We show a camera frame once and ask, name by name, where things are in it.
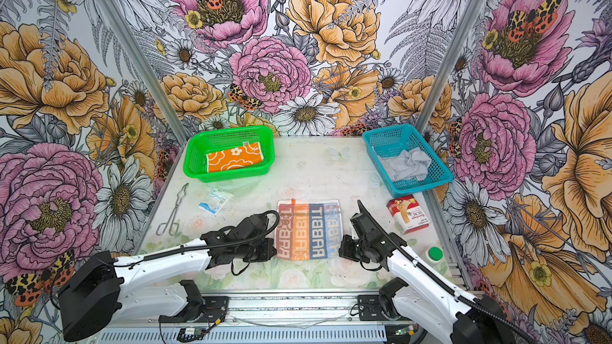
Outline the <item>grey blue towel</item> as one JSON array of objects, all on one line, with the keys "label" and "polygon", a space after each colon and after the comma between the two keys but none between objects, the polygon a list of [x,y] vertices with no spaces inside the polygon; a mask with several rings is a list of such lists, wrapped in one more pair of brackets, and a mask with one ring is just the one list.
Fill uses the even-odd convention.
[{"label": "grey blue towel", "polygon": [[280,216],[274,237],[277,257],[311,261],[339,256],[344,236],[339,201],[283,200],[277,204],[277,213]]}]

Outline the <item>orange white patterned towel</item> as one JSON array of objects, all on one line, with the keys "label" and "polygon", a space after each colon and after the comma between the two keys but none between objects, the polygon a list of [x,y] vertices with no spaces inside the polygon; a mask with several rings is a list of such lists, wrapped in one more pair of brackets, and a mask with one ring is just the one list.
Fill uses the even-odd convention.
[{"label": "orange white patterned towel", "polygon": [[239,170],[263,161],[264,155],[259,142],[243,143],[241,146],[207,154],[207,173]]}]

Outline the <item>plain grey towel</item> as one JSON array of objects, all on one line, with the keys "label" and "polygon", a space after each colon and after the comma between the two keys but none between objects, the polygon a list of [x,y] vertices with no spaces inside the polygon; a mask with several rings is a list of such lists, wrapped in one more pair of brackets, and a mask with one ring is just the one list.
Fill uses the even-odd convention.
[{"label": "plain grey towel", "polygon": [[416,147],[410,151],[403,150],[395,157],[379,157],[379,162],[393,183],[411,180],[423,181],[428,175],[432,158],[425,151]]}]

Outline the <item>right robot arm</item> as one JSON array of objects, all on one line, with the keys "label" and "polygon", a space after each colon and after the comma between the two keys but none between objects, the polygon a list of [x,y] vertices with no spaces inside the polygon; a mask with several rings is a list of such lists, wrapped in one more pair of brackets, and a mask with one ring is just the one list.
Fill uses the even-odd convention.
[{"label": "right robot arm", "polygon": [[536,340],[505,317],[500,304],[463,290],[436,272],[396,233],[387,232],[363,207],[343,237],[339,256],[392,279],[379,289],[389,320],[410,319],[442,343],[527,343]]}]

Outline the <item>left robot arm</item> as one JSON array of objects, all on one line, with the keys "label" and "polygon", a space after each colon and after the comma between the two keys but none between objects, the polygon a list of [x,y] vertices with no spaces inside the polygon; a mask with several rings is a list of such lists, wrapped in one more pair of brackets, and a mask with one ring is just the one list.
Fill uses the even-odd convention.
[{"label": "left robot arm", "polygon": [[277,253],[271,235],[279,222],[279,213],[268,210],[174,248],[118,258],[108,251],[91,256],[57,292],[63,338],[78,342],[117,320],[159,316],[164,323],[186,323],[198,319],[205,303],[195,282],[180,280],[172,286],[161,282],[235,260],[270,261]]}]

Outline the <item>red white small box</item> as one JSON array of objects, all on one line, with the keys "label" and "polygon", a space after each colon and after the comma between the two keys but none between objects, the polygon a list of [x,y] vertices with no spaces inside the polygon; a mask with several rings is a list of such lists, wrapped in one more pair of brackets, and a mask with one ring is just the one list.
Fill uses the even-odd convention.
[{"label": "red white small box", "polygon": [[387,208],[403,235],[425,229],[430,225],[429,218],[412,194],[390,200],[387,202]]}]

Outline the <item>small blue white packet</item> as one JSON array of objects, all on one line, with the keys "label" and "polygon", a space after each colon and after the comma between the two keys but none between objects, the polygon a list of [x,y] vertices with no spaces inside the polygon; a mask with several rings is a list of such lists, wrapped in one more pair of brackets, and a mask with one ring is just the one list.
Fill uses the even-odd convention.
[{"label": "small blue white packet", "polygon": [[199,202],[199,208],[212,216],[217,216],[232,197],[234,197],[234,195],[228,191],[212,189],[209,194]]}]

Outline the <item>white bottle green cap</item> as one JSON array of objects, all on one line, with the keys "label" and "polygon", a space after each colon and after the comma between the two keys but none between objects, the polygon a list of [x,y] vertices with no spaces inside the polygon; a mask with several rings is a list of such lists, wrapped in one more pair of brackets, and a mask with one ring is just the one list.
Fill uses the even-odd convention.
[{"label": "white bottle green cap", "polygon": [[435,267],[445,260],[445,255],[440,247],[432,246],[427,249],[423,258],[428,264]]}]

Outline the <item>metal tongs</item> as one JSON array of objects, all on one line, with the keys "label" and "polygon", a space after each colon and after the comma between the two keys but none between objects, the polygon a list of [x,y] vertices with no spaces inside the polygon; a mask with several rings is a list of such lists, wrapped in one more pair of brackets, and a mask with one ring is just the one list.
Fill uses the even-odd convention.
[{"label": "metal tongs", "polygon": [[169,217],[167,218],[167,221],[160,223],[156,229],[157,236],[161,237],[162,235],[167,233],[168,235],[173,237],[178,233],[179,228],[180,228],[180,223],[177,220],[177,215],[178,215],[179,207],[183,203],[183,199],[185,199],[186,197],[188,188],[189,188],[189,184],[186,183],[182,186],[182,188],[178,192],[176,199],[175,199],[175,205],[173,206],[173,209],[171,210],[171,213]]}]

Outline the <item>green plastic basket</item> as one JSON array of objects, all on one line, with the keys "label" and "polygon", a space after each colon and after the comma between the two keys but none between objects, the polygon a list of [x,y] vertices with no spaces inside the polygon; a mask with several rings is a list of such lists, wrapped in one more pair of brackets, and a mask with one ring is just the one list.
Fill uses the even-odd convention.
[{"label": "green plastic basket", "polygon": [[[207,173],[207,154],[241,146],[243,143],[261,144],[264,161],[239,170]],[[194,136],[186,147],[183,172],[203,183],[228,181],[265,175],[275,160],[273,131],[266,126],[237,127],[202,132]]]}]

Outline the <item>teal plastic basket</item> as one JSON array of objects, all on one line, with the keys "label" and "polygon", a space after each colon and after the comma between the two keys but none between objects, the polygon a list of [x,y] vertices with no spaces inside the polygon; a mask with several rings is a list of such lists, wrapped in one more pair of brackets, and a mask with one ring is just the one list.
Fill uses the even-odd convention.
[{"label": "teal plastic basket", "polygon": [[[438,157],[433,148],[424,140],[417,129],[409,124],[364,132],[363,140],[366,143],[371,161],[394,198],[428,191],[451,183],[454,180],[449,168]],[[379,162],[379,157],[395,157],[403,150],[410,151],[416,147],[425,151],[432,158],[426,179],[423,181],[411,180],[393,183]]]}]

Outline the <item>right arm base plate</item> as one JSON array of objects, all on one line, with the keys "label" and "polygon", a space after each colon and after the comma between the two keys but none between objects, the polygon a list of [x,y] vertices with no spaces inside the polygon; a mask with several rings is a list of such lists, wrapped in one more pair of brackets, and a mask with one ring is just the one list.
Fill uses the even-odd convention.
[{"label": "right arm base plate", "polygon": [[401,315],[391,315],[381,303],[379,296],[374,294],[360,294],[357,303],[351,312],[360,321],[407,321],[408,318]]}]

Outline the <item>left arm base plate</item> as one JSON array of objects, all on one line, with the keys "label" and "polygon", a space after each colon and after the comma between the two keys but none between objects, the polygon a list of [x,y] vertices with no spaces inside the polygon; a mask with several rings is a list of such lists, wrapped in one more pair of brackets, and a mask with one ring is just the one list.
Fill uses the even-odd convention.
[{"label": "left arm base plate", "polygon": [[161,315],[161,323],[215,323],[226,319],[230,298],[227,296],[204,296],[189,301],[186,307],[173,316]]}]

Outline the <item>aluminium front rail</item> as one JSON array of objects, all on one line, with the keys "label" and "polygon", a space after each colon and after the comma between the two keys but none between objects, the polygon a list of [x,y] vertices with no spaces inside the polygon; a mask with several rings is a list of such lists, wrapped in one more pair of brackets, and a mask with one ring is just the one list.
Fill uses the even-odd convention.
[{"label": "aluminium front rail", "polygon": [[382,341],[428,333],[416,322],[360,321],[352,309],[360,294],[377,291],[220,292],[229,297],[226,319],[215,323],[161,323],[159,317],[117,320],[87,340],[90,343]]}]

